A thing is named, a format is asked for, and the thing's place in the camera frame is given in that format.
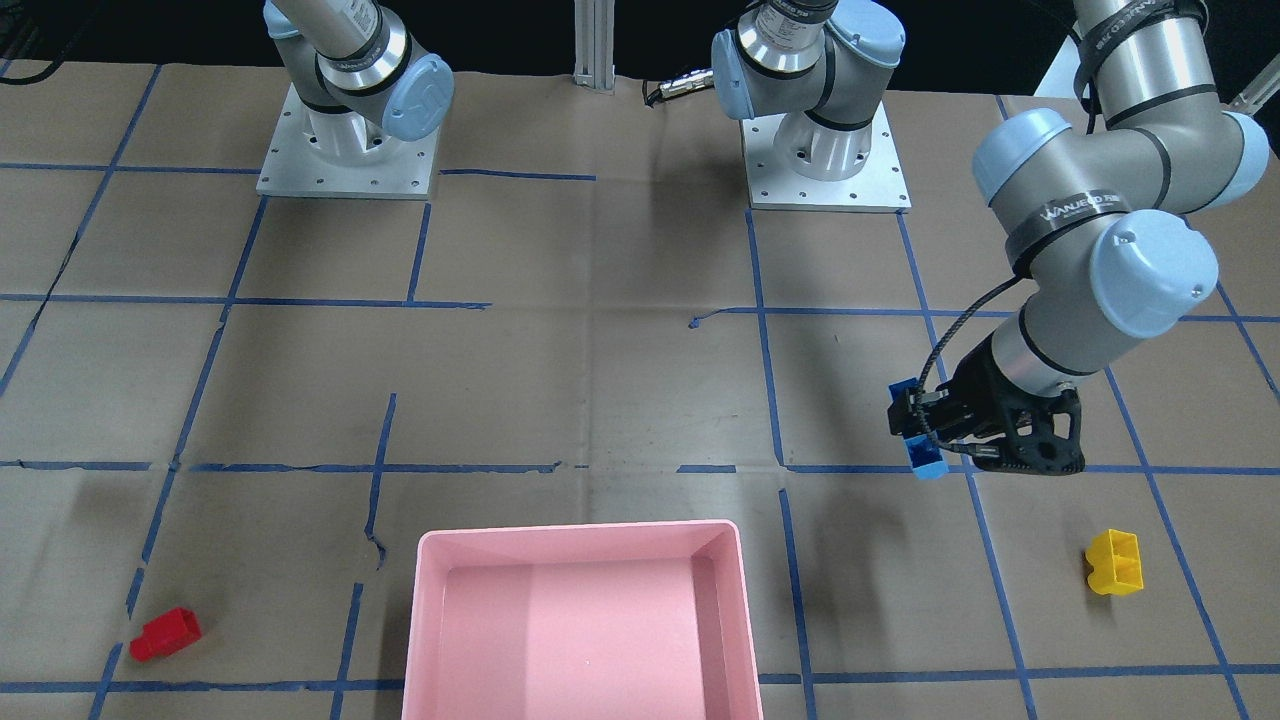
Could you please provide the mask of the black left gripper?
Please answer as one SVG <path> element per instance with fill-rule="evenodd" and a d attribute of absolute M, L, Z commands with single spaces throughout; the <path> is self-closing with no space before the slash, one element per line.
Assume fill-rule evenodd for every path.
<path fill-rule="evenodd" d="M 934 392 L 924 391 L 919 382 L 919 388 L 908 396 L 908 428 L 924 430 L 937 447 L 948 451 L 975 451 L 979 445 L 995 439 L 995 393 L 1021 389 L 998 369 L 989 345 L 972 350 L 959 363 L 952 378 Z M 888 418 L 890 430 L 897 430 L 899 423 L 896 418 L 891 427 Z"/>

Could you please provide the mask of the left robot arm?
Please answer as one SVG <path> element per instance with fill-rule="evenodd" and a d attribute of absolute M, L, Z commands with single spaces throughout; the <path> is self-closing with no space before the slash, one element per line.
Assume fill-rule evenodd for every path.
<path fill-rule="evenodd" d="M 1206 3 L 1078 1 L 1075 13 L 1075 92 L 1105 128 L 1079 135 L 1037 108 L 996 127 L 972 161 L 1012 279 L 1037 290 L 937 389 L 920 375 L 893 392 L 893 436 L 979 460 L 1064 461 L 1079 448 L 1076 386 L 1216 286 L 1213 250 L 1187 218 L 1265 174 L 1265 129 L 1220 102 Z"/>

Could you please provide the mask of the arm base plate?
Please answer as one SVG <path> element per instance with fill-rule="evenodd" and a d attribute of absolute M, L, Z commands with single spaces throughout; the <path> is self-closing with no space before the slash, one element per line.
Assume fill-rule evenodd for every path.
<path fill-rule="evenodd" d="M 291 86 L 256 191 L 270 197 L 425 201 L 440 136 L 436 129 L 402 141 L 355 111 L 316 111 Z"/>
<path fill-rule="evenodd" d="M 881 104 L 855 131 L 803 113 L 741 120 L 750 208 L 785 211 L 905 213 L 911 193 Z"/>

